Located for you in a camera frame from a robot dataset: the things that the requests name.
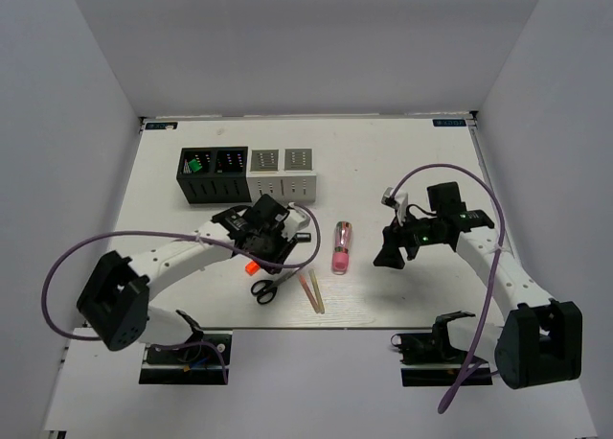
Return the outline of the yellow thin highlighter pen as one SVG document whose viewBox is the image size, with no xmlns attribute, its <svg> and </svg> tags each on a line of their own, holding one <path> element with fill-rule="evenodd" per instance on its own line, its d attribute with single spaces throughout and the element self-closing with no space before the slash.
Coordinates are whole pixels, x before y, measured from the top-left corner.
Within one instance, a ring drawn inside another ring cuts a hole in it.
<svg viewBox="0 0 613 439">
<path fill-rule="evenodd" d="M 308 275 L 309 275 L 309 278 L 310 278 L 310 282 L 311 282 L 311 284 L 313 286 L 313 291 L 315 293 L 315 298 L 316 298 L 317 306 L 318 306 L 318 310 L 319 310 L 318 313 L 324 314 L 325 313 L 325 305 L 324 305 L 324 301 L 323 301 L 323 298 L 322 298 L 322 294 L 321 294 L 321 291 L 320 291 L 320 287 L 319 287 L 319 284 L 318 284 L 318 280 L 317 280 L 317 276 L 316 276 L 315 270 L 311 268 L 308 271 Z"/>
</svg>

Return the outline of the black handled scissors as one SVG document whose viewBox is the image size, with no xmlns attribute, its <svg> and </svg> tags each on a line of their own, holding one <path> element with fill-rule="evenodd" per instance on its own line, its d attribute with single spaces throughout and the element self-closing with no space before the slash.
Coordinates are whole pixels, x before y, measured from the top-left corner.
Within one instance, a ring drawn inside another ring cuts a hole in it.
<svg viewBox="0 0 613 439">
<path fill-rule="evenodd" d="M 279 287 L 297 272 L 298 270 L 292 270 L 274 278 L 258 280 L 251 286 L 250 293 L 259 305 L 267 305 L 275 299 Z"/>
</svg>

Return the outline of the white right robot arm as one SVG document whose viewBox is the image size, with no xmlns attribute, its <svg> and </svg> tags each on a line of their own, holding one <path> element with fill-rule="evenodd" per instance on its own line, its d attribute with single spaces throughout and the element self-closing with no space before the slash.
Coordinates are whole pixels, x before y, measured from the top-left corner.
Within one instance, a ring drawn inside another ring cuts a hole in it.
<svg viewBox="0 0 613 439">
<path fill-rule="evenodd" d="M 502 247 L 491 218 L 469 210 L 455 182 L 427 189 L 431 215 L 418 219 L 408 195 L 387 188 L 382 203 L 395 211 L 383 230 L 375 266 L 404 268 L 420 248 L 448 245 L 487 288 L 504 318 L 485 325 L 475 355 L 495 365 L 512 389 L 571 381 L 580 376 L 582 314 L 572 301 L 559 302 L 539 286 Z"/>
</svg>

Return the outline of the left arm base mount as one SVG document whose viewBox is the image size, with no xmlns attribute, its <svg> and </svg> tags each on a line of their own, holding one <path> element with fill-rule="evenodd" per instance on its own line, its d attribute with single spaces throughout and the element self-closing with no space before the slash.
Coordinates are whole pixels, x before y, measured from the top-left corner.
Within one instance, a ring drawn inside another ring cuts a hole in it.
<svg viewBox="0 0 613 439">
<path fill-rule="evenodd" d="M 158 351 L 146 348 L 140 370 L 141 385 L 225 385 L 229 376 L 233 333 L 204 334 L 202 341 L 216 347 L 197 346 L 181 350 Z"/>
</svg>

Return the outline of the orange cap black highlighter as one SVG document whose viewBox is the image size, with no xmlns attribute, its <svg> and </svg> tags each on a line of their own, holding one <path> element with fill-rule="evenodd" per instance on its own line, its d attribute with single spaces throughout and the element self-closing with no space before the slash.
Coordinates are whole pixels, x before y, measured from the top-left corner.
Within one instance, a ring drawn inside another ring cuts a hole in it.
<svg viewBox="0 0 613 439">
<path fill-rule="evenodd" d="M 258 272 L 260 269 L 260 266 L 255 263 L 255 262 L 251 262 L 249 263 L 246 267 L 245 267 L 245 271 L 249 274 L 249 275 L 253 275 L 256 272 Z"/>
</svg>

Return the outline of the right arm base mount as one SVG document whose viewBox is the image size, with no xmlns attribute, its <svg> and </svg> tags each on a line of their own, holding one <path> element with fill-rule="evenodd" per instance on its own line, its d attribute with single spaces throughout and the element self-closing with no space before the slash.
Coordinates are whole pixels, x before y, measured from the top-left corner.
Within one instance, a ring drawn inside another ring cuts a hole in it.
<svg viewBox="0 0 613 439">
<path fill-rule="evenodd" d="M 460 373 L 467 351 L 451 345 L 448 324 L 474 317 L 470 312 L 442 314 L 428 331 L 392 335 L 390 344 L 401 355 L 402 386 L 450 387 Z"/>
</svg>

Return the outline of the green cap black highlighter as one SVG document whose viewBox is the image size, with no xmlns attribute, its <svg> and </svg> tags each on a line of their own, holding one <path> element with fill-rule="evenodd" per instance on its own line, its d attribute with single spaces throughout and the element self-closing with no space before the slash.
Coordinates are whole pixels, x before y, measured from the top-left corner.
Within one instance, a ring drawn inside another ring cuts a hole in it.
<svg viewBox="0 0 613 439">
<path fill-rule="evenodd" d="M 203 170 L 203 166 L 197 159 L 185 161 L 184 173 L 198 173 Z"/>
</svg>

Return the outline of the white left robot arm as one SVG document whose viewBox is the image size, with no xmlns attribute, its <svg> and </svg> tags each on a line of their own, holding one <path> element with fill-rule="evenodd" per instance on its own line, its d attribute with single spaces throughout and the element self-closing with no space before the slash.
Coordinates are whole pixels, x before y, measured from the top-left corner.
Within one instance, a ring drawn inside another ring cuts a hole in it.
<svg viewBox="0 0 613 439">
<path fill-rule="evenodd" d="M 203 341 L 195 320 L 180 310 L 154 307 L 151 300 L 198 270 L 231 259 L 237 250 L 278 273 L 309 223 L 305 209 L 264 195 L 251 207 L 227 209 L 193 233 L 174 235 L 148 252 L 125 257 L 108 252 L 87 281 L 78 311 L 110 351 L 143 342 L 169 346 L 180 360 L 194 360 Z"/>
</svg>

